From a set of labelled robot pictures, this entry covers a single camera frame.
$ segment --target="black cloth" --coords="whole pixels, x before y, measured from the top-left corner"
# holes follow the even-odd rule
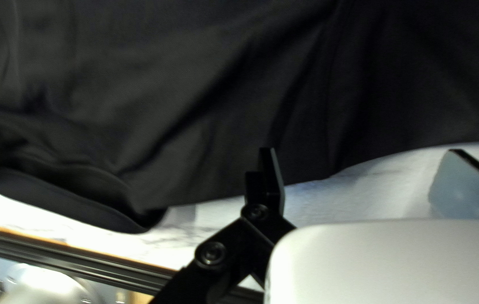
[[[0,194],[92,225],[472,141],[479,0],[0,0]]]

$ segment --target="white robot part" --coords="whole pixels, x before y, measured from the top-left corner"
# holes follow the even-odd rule
[[[479,220],[393,220],[290,232],[265,304],[479,304]]]

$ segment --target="metal bracket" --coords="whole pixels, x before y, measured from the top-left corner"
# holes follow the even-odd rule
[[[283,181],[273,148],[260,149],[258,166],[245,174],[241,217],[200,244],[151,304],[216,303],[249,274],[264,287],[273,247],[295,227],[283,217]]]

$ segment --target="screw head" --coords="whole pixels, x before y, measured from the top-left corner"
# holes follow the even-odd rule
[[[268,207],[261,204],[244,207],[243,216],[250,220],[263,220],[268,215]]]
[[[208,242],[198,250],[197,259],[205,265],[217,265],[227,255],[226,247],[220,242]]]

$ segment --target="wooden surface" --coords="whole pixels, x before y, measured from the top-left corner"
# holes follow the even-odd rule
[[[118,256],[118,255],[114,255],[114,254],[109,254],[109,253],[107,253],[107,252],[99,252],[99,251],[95,251],[95,250],[92,250],[92,249],[87,249],[87,248],[78,247],[78,246],[72,246],[72,245],[67,244],[66,242],[62,242],[62,241],[58,241],[58,240],[52,240],[52,239],[50,239],[50,238],[42,238],[42,237],[40,237],[40,236],[35,236],[35,235],[32,235],[32,234],[27,234],[27,233],[23,233],[23,232],[20,232],[20,231],[15,231],[15,230],[3,228],[3,227],[0,227],[0,232],[12,234],[12,235],[17,235],[17,236],[21,236],[21,237],[23,237],[23,238],[29,238],[29,239],[37,240],[37,241],[41,241],[41,242],[44,241],[44,242],[47,242],[47,243],[50,243],[50,244],[61,245],[61,246],[68,246],[68,247],[70,247],[70,248],[77,248],[77,249],[80,249],[80,250],[83,250],[83,251],[94,252],[94,253],[97,253],[97,254],[102,254],[102,255],[110,256],[110,257],[112,257],[112,258],[122,259],[122,260],[125,260],[125,261],[142,263],[142,264],[145,264],[145,265],[150,265],[150,266],[152,266],[152,267],[158,267],[158,268],[161,268],[161,269],[166,269],[167,271],[174,271],[174,272],[177,271],[177,270],[175,270],[175,269],[171,269],[171,268],[167,268],[167,267],[162,267],[162,266],[155,265],[155,264],[151,264],[151,263],[147,263],[147,262],[144,262],[144,261],[135,260],[135,259],[130,259],[130,258],[126,258],[126,257],[124,257],[124,256]]]
[[[153,296],[149,294],[130,292],[130,304],[148,304],[153,300]]]

